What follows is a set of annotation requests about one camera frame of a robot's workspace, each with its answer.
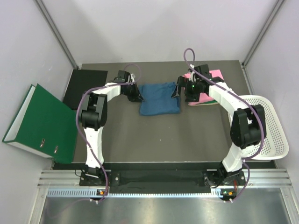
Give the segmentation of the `pink t shirt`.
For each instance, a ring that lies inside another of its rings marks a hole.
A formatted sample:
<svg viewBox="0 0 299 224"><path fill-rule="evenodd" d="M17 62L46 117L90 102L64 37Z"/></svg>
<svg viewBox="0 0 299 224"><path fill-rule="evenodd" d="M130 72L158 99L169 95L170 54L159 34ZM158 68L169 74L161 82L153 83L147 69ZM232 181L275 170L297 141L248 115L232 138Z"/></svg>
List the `pink t shirt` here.
<svg viewBox="0 0 299 224"><path fill-rule="evenodd" d="M220 70L211 70L210 74L212 75L212 78L219 77L219 78L223 79L223 76L222 76L222 73ZM199 100L197 102L189 102L188 104L198 104L199 102L206 102L206 101L210 101L210 100L214 100L214 99L205 93L200 93Z"/></svg>

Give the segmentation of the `white perforated plastic basket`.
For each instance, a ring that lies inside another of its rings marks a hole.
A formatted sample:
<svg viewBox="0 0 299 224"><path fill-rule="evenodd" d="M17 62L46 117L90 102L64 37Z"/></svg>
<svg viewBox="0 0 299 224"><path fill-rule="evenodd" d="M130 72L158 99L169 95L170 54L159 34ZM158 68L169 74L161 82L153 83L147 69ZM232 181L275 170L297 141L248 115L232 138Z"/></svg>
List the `white perforated plastic basket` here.
<svg viewBox="0 0 299 224"><path fill-rule="evenodd" d="M261 151L253 159L266 161L285 157L289 152L289 145L272 103L268 99L257 95L245 95L240 96L240 98L251 106L261 105L264 109L266 137L264 138ZM225 160L240 162L241 157L254 155L260 146L261 144L259 143L241 150L237 146L232 145Z"/></svg>

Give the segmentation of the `blue t shirt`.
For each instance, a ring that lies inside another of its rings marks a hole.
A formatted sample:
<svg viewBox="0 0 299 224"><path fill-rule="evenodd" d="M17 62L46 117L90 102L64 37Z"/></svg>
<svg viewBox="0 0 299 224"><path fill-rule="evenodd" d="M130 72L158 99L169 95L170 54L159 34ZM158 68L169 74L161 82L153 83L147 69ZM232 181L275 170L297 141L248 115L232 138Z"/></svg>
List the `blue t shirt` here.
<svg viewBox="0 0 299 224"><path fill-rule="evenodd" d="M141 116L180 113L180 98L172 98L176 84L174 82L160 84L144 84L140 86L144 98L139 109Z"/></svg>

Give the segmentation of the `left aluminium corner post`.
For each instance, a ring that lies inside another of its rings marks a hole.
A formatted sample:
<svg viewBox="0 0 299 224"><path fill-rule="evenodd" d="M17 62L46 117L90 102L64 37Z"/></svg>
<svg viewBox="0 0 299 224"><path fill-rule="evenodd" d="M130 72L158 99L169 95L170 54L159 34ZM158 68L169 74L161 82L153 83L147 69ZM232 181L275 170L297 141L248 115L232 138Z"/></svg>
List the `left aluminium corner post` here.
<svg viewBox="0 0 299 224"><path fill-rule="evenodd" d="M54 20L52 19L52 16L50 15L45 3L42 0L33 0L33 2L36 4L40 13L44 17L46 23L48 24L50 30L52 31L55 39L57 40L59 46L61 47L62 51L64 52L65 56L67 57L72 68L78 69L79 66L77 65L74 57L72 56L72 54L71 54L66 42L64 41L60 31L58 30Z"/></svg>

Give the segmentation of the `right aluminium corner post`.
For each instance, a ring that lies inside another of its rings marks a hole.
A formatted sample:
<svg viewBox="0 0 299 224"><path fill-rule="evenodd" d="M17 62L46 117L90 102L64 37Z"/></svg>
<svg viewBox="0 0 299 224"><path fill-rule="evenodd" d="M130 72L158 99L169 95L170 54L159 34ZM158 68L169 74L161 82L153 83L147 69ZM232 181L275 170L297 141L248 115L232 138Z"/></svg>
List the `right aluminium corner post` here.
<svg viewBox="0 0 299 224"><path fill-rule="evenodd" d="M263 22L263 25L260 29L260 31L258 32L252 46L250 47L248 53L246 54L243 62L241 63L242 67L245 69L247 67L247 65L249 64L249 62L251 61L253 55L255 54L257 48L259 47L259 45L261 44L262 40L264 39L264 37L266 36L270 26L272 25L272 23L274 22L277 14L279 13L279 11L281 10L282 6L284 5L285 0L276 0L274 6L272 7L272 9L270 10L268 16L266 17L266 20Z"/></svg>

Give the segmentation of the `green folded t shirt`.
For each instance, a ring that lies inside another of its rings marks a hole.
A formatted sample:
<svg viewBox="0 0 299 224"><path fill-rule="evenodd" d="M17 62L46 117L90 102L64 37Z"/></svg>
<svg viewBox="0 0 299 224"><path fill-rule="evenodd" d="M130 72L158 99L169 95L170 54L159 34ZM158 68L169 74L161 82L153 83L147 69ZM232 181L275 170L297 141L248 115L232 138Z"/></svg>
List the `green folded t shirt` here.
<svg viewBox="0 0 299 224"><path fill-rule="evenodd" d="M210 101L206 101L206 102L199 102L197 104L197 106L199 105L216 105L218 104L218 102L216 100L210 100Z"/></svg>

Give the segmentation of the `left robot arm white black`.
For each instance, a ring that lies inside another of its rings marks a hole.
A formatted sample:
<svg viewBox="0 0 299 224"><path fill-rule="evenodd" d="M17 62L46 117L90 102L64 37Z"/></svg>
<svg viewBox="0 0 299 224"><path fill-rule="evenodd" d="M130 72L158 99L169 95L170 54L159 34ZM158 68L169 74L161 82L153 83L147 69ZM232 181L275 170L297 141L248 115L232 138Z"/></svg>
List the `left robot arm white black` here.
<svg viewBox="0 0 299 224"><path fill-rule="evenodd" d="M91 180L95 185L108 185L107 172L103 166L102 133L107 122L108 102L120 95L127 96L130 102L142 102L144 99L137 86L133 73L118 71L113 81L101 87L87 90L79 102L76 112L76 126L86 143L87 158L82 180Z"/></svg>

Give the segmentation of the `aluminium corner post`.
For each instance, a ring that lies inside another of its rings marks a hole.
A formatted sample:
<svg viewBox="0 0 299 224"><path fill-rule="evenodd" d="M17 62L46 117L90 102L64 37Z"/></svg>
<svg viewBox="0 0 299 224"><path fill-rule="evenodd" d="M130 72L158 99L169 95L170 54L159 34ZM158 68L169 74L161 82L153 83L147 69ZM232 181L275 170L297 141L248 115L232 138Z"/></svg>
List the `aluminium corner post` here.
<svg viewBox="0 0 299 224"><path fill-rule="evenodd" d="M272 7L272 9L270 10L268 16L266 17L266 20L263 22L263 25L260 29L260 31L258 32L252 46L250 47L248 53L246 54L243 62L241 63L242 67L245 69L247 67L247 65L249 64L249 62L251 61L253 55L255 54L257 48L259 47L259 45L261 44L262 40L264 39L264 37L266 36L270 26L272 25L272 23L274 22L277 14L279 13L279 11L281 10L282 6L284 5L285 0L276 0L274 6Z"/></svg>
<svg viewBox="0 0 299 224"><path fill-rule="evenodd" d="M64 52L65 56L67 57L72 68L78 69L79 66L77 65L74 57L72 56L72 54L71 54L66 42L64 41L60 31L58 30L54 20L52 19L52 16L50 15L45 3L42 0L33 0L33 2L36 4L40 13L44 17L46 23L48 24L50 30L52 31L55 39L57 40L59 46L61 47L62 51Z"/></svg>

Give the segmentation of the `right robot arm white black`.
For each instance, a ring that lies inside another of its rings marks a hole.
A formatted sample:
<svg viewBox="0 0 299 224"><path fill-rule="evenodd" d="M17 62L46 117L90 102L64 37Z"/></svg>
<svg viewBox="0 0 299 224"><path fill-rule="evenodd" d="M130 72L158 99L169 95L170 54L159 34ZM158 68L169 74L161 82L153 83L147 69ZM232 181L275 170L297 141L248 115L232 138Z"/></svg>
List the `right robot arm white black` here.
<svg viewBox="0 0 299 224"><path fill-rule="evenodd" d="M249 147L263 145L266 137L265 112L261 105L250 105L236 95L223 78L213 77L208 65L189 67L189 77L179 76L172 98L178 98L181 92L185 101L195 102L205 93L216 100L231 116L230 138L232 145L227 156L221 161L217 173L206 177L206 183L212 188L230 184L239 176L243 163L249 158Z"/></svg>

